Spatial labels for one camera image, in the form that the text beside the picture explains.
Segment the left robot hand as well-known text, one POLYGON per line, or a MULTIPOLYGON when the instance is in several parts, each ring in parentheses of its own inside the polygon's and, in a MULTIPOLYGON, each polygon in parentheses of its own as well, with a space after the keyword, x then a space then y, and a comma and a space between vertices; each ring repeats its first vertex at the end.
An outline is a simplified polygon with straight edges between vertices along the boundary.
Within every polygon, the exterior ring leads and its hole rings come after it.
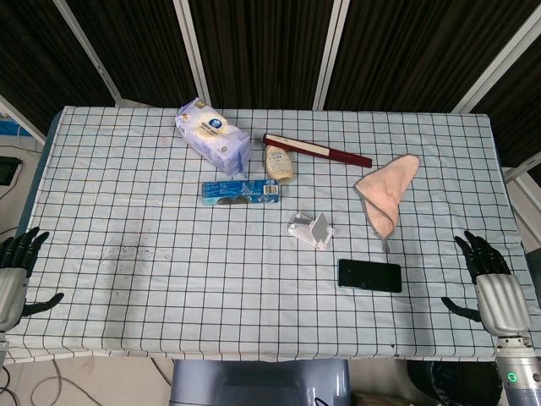
POLYGON ((56 293, 45 302, 28 304, 26 301, 39 251, 49 235, 35 227, 1 242, 1 333, 9 332, 23 317, 52 309, 64 297, 63 293, 56 293))

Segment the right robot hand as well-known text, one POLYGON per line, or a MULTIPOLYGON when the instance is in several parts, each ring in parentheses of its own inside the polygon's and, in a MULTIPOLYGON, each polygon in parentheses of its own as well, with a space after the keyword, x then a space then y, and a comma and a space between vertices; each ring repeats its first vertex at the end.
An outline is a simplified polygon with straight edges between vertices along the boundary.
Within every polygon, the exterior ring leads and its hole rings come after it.
POLYGON ((461 307, 443 297, 443 305, 453 314, 480 322, 495 337, 518 337, 533 325, 527 302, 517 277, 503 255, 485 239, 468 231, 455 237, 462 250, 475 287, 478 308, 461 307))

